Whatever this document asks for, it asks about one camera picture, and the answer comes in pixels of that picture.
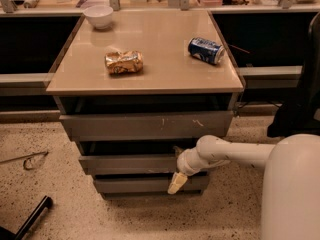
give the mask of white bowl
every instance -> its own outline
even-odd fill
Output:
[[[109,27],[112,21],[113,9],[107,5],[94,5],[83,11],[88,22],[97,29]]]

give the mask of cabinet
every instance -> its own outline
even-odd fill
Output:
[[[106,31],[84,21],[47,92],[99,193],[165,194],[176,171],[174,147],[192,148],[206,134],[225,136],[243,86],[227,56],[212,66],[185,53],[194,35],[218,38],[207,12],[120,11],[113,20]],[[180,32],[172,36],[171,29]],[[144,54],[144,71],[108,75],[104,53],[132,47]],[[201,193],[208,183],[202,171],[180,193]]]

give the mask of crumpled foil wrapper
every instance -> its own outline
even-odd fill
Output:
[[[135,73],[143,69],[142,54],[138,51],[107,53],[105,64],[109,74]]]

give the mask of soda can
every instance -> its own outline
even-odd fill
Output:
[[[188,51],[191,56],[209,64],[216,65],[221,60],[225,49],[222,45],[218,45],[213,41],[195,37],[191,39]]]

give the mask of speckled floor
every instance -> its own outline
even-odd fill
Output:
[[[228,136],[237,142],[277,143],[266,137],[270,113],[240,113]],[[44,195],[54,201],[26,239],[244,239],[260,234],[263,173],[235,163],[211,172],[201,196],[103,200],[77,160],[59,122],[0,124],[0,160],[48,150],[24,170],[0,165],[0,225],[17,232]]]

